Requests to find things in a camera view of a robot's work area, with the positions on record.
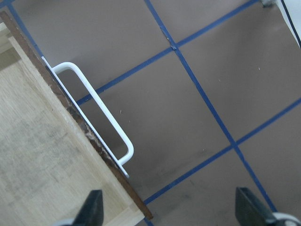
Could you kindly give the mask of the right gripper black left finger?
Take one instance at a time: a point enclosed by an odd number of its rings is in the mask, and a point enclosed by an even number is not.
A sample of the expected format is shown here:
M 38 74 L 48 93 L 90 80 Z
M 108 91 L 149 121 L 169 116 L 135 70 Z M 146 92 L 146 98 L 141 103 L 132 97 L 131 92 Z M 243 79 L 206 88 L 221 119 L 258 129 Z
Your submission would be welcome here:
M 102 190 L 92 190 L 74 219 L 72 226 L 102 226 L 104 221 Z

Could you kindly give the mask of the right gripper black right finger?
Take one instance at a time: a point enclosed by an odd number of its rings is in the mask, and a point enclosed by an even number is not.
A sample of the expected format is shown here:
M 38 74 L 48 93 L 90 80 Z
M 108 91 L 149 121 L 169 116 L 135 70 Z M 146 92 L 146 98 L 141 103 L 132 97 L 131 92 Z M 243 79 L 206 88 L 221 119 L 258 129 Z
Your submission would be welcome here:
M 247 187 L 237 187 L 235 217 L 241 226 L 299 226 L 301 221 L 290 214 L 272 212 Z

